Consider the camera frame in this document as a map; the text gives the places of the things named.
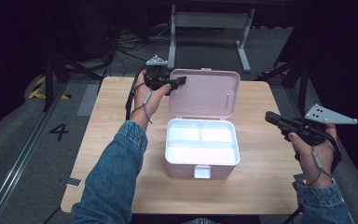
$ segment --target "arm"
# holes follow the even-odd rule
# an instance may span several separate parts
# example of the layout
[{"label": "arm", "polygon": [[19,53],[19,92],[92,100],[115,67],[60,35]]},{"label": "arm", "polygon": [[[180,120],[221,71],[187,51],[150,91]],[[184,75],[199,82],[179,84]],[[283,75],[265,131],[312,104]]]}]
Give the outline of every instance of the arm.
[{"label": "arm", "polygon": [[[335,125],[327,125],[326,132],[337,139]],[[325,141],[313,148],[323,165],[324,170],[320,173],[312,155],[312,147],[295,133],[290,133],[289,138],[293,147],[300,153],[301,166],[306,175],[306,184],[293,183],[298,207],[303,213],[302,223],[351,223],[348,207],[330,175],[334,147]]]},{"label": "arm", "polygon": [[[150,89],[144,85],[145,71],[138,77],[134,104],[144,104]],[[86,179],[82,199],[74,204],[74,223],[129,223],[136,177],[142,169],[147,147],[145,131],[170,86],[153,91],[145,110],[138,109],[120,127]]]}]

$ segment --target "wooden table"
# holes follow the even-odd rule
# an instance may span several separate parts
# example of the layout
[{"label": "wooden table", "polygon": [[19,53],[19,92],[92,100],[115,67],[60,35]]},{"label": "wooden table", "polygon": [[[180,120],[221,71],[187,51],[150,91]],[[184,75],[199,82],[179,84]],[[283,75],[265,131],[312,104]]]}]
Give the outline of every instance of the wooden table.
[{"label": "wooden table", "polygon": [[[68,187],[62,210],[71,212],[81,199],[84,180],[125,119],[131,77],[107,77],[92,111],[71,177],[82,180]],[[137,178],[133,213],[143,214],[292,214],[297,209],[293,175],[301,172],[290,143],[264,119],[278,113],[269,85],[242,81],[234,116],[241,154],[240,163],[226,180],[175,179],[166,172],[165,139],[168,97],[152,117],[144,167]]]}]

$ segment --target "open box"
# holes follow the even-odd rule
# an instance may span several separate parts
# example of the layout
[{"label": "open box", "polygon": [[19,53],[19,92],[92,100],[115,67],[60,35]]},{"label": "open box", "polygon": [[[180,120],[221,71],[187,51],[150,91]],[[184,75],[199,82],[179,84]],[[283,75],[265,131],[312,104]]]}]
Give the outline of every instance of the open box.
[{"label": "open box", "polygon": [[176,69],[171,79],[186,84],[171,92],[169,108],[176,119],[167,127],[165,158],[170,177],[226,179],[240,162],[234,125],[238,73]]}]

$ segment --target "box lid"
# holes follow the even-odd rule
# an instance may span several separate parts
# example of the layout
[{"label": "box lid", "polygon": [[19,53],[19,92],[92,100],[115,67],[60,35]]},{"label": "box lid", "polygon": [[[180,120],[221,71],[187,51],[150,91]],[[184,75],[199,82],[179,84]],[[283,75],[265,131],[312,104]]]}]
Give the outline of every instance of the box lid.
[{"label": "box lid", "polygon": [[186,77],[186,84],[171,92],[169,108],[176,117],[227,119],[234,113],[240,75],[211,69],[176,69],[171,79]]}]

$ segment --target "denim sleeve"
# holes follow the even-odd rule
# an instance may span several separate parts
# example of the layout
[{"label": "denim sleeve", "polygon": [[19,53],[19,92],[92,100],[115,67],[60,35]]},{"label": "denim sleeve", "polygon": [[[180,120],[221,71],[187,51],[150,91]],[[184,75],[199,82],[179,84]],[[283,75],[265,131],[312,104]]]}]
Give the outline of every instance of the denim sleeve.
[{"label": "denim sleeve", "polygon": [[86,178],[74,223],[129,223],[136,176],[147,147],[145,131],[127,120]]},{"label": "denim sleeve", "polygon": [[351,223],[347,205],[336,183],[315,188],[298,182],[293,186],[297,192],[298,208],[303,213],[302,224]]}]

